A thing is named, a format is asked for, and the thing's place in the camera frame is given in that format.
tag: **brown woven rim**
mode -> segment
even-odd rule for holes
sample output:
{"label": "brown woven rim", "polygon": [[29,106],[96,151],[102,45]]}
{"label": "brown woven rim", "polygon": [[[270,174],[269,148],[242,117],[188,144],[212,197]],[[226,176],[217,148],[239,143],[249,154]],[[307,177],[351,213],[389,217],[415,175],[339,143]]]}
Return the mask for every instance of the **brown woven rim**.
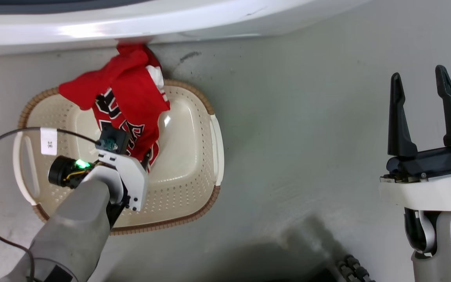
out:
{"label": "brown woven rim", "polygon": [[[215,114],[215,111],[213,110],[213,107],[210,104],[210,101],[208,101],[208,98],[196,89],[193,86],[190,86],[189,84],[177,81],[177,80],[171,80],[171,79],[165,79],[164,84],[167,86],[177,86],[184,88],[186,90],[189,90],[194,95],[196,95],[199,100],[203,103],[203,105],[206,107],[206,111],[208,114]],[[25,128],[27,126],[27,120],[29,119],[29,115],[31,114],[31,111],[34,109],[34,107],[44,100],[45,98],[48,98],[53,95],[59,94],[59,88],[55,87],[52,89],[45,90],[38,95],[36,95],[34,98],[32,98],[27,105],[25,105],[25,108],[23,109],[22,113],[20,114],[20,119],[18,120],[18,128]],[[129,226],[129,227],[115,227],[111,231],[111,235],[124,235],[124,234],[135,234],[140,232],[148,232],[153,230],[159,230],[164,229],[172,226],[182,225],[184,223],[188,223],[191,221],[195,221],[201,216],[204,216],[213,206],[215,201],[218,198],[218,193],[220,193],[220,186],[214,186],[213,191],[211,193],[210,198],[206,202],[206,204],[199,209],[197,212],[190,214],[188,216],[182,216],[179,218],[171,219],[171,220],[165,220],[160,221],[156,223],[148,223],[148,224],[142,224],[142,225],[136,225],[136,226]],[[32,206],[32,209],[37,214],[37,216],[43,221],[46,222],[48,219],[50,219],[50,216],[43,210],[43,207],[41,207],[41,204],[37,204],[35,206]]]}

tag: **washing machine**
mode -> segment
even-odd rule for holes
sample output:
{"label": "washing machine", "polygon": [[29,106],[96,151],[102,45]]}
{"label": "washing machine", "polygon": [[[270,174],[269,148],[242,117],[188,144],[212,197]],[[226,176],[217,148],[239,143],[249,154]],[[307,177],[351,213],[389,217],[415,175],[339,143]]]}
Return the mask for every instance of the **washing machine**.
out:
{"label": "washing machine", "polygon": [[367,0],[0,0],[0,55],[287,34]]}

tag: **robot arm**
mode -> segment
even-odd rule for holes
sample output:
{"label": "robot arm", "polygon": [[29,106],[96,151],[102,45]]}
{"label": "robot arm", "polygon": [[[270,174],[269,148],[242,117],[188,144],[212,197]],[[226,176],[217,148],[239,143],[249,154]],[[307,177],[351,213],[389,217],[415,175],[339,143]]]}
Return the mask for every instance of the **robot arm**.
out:
{"label": "robot arm", "polygon": [[[49,181],[74,191],[31,243],[35,281],[86,282],[123,209],[142,208],[148,175],[138,160],[124,155],[127,138],[126,132],[105,128],[98,162],[55,159]],[[24,255],[0,282],[27,282],[30,263]]]}
{"label": "robot arm", "polygon": [[416,282],[451,282],[451,79],[445,67],[436,67],[436,81],[444,105],[445,147],[418,152],[408,132],[401,78],[392,76],[387,151],[394,157],[379,185],[382,198],[405,207]]}

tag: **white label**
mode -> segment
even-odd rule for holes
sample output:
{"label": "white label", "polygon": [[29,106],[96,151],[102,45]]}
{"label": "white label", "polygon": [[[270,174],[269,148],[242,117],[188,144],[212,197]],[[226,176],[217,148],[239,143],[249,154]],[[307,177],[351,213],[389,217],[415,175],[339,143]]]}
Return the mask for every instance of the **white label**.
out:
{"label": "white label", "polygon": [[43,155],[57,155],[57,130],[41,127],[41,153]]}

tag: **laundry basket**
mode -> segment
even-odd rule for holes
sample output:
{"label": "laundry basket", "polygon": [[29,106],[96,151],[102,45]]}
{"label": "laundry basket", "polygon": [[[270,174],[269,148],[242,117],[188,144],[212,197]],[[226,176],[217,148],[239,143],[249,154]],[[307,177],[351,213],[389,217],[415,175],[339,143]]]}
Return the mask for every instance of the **laundry basket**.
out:
{"label": "laundry basket", "polygon": [[[171,109],[159,118],[160,152],[149,174],[143,209],[125,209],[111,235],[152,231],[196,220],[212,207],[220,191],[224,146],[213,107],[203,93],[183,82],[165,80],[164,89]],[[34,97],[22,111],[18,127],[61,128],[92,139],[100,136],[93,111],[81,111],[59,95],[58,88]],[[58,155],[88,162],[97,159],[93,144],[58,134]],[[23,196],[43,221],[72,191],[48,182],[54,159],[53,155],[41,154],[39,132],[17,134],[13,148],[15,178]]]}

